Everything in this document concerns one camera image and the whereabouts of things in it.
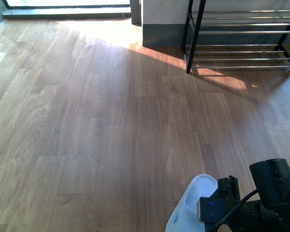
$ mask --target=black cable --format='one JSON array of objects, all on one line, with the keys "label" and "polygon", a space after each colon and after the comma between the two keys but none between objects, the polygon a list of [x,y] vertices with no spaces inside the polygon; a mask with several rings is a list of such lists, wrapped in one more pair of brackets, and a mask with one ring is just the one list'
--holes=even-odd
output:
[{"label": "black cable", "polygon": [[238,210],[239,207],[241,207],[249,198],[251,198],[253,195],[255,195],[258,192],[258,190],[253,190],[251,193],[249,193],[246,197],[244,197],[241,201],[239,201],[236,206],[230,210],[226,216],[223,217],[219,222],[215,223],[213,227],[211,227],[209,232],[214,232],[219,229],[219,227],[233,214],[236,210]]}]

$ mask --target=white wall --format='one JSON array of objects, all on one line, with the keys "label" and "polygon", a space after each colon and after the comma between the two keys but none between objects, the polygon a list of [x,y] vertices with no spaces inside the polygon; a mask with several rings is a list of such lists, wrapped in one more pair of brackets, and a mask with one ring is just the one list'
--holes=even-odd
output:
[{"label": "white wall", "polygon": [[[143,24],[184,24],[189,0],[143,0]],[[199,1],[194,1],[194,10]],[[207,0],[205,10],[290,10],[290,0]]]}]

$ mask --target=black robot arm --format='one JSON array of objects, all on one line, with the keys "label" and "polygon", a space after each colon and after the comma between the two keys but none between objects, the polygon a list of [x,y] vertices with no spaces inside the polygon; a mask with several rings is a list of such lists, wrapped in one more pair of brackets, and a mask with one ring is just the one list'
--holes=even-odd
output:
[{"label": "black robot arm", "polygon": [[[257,189],[240,200],[235,177],[218,180],[218,189],[198,201],[199,220],[206,232],[227,224],[233,232],[290,232],[290,168],[285,159],[251,165]],[[255,193],[260,200],[246,202]]]}]

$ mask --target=glass door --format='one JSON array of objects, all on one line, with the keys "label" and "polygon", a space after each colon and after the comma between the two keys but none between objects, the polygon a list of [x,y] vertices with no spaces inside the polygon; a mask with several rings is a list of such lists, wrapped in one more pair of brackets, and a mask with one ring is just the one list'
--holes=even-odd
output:
[{"label": "glass door", "polygon": [[130,0],[6,0],[10,7],[79,7],[130,5]]}]

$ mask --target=plastic slipper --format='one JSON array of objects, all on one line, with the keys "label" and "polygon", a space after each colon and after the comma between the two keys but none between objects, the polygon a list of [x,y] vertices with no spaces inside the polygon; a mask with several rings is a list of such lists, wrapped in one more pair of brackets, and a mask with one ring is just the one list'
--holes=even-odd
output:
[{"label": "plastic slipper", "polygon": [[193,178],[173,211],[165,232],[205,232],[204,223],[197,217],[197,201],[200,197],[210,197],[217,188],[217,180],[210,175]]}]

